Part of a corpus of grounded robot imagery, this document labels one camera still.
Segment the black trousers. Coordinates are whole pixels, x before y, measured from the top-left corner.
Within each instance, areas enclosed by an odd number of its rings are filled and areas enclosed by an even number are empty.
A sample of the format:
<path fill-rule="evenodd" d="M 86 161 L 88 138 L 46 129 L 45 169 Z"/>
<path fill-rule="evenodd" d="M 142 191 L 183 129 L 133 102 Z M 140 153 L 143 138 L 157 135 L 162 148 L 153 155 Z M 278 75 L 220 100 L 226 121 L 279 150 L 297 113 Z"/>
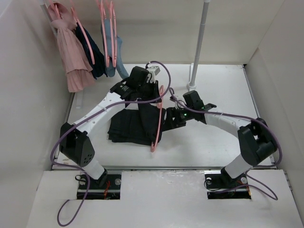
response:
<path fill-rule="evenodd" d="M 152 104 L 138 104 L 138 109 L 123 109 L 111 118 L 108 139 L 114 143 L 151 146 L 155 142 L 159 109 Z M 159 141 L 165 129 L 166 109 L 162 109 Z"/>

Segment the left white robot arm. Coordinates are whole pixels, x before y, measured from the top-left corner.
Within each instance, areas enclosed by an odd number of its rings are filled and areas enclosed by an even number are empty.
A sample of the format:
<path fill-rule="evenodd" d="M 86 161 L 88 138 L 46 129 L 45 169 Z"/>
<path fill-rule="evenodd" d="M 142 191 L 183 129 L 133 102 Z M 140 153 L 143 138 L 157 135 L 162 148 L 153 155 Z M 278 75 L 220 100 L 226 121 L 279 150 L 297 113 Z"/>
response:
<path fill-rule="evenodd" d="M 130 76 L 116 83 L 89 113 L 73 124 L 65 123 L 61 126 L 60 135 L 64 139 L 59 144 L 60 152 L 88 174 L 95 188 L 102 188 L 106 184 L 107 170 L 95 158 L 93 136 L 122 111 L 128 101 L 159 97 L 158 81 L 155 79 L 159 72 L 158 66 L 147 69 L 135 66 Z"/>

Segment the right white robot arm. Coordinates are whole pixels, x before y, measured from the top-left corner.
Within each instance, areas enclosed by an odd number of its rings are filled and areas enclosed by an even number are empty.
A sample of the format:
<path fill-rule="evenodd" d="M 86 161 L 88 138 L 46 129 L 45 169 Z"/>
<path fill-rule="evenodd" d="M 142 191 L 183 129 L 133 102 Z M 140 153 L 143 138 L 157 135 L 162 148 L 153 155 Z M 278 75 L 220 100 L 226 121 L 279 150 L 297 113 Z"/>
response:
<path fill-rule="evenodd" d="M 197 91 L 183 95 L 181 103 L 170 89 L 170 100 L 175 107 L 167 108 L 163 131 L 184 127 L 189 120 L 217 127 L 238 139 L 240 154 L 218 174 L 205 176 L 210 190 L 243 188 L 247 184 L 246 173 L 277 151 L 278 145 L 268 126 L 261 118 L 224 114 L 214 104 L 205 104 Z"/>

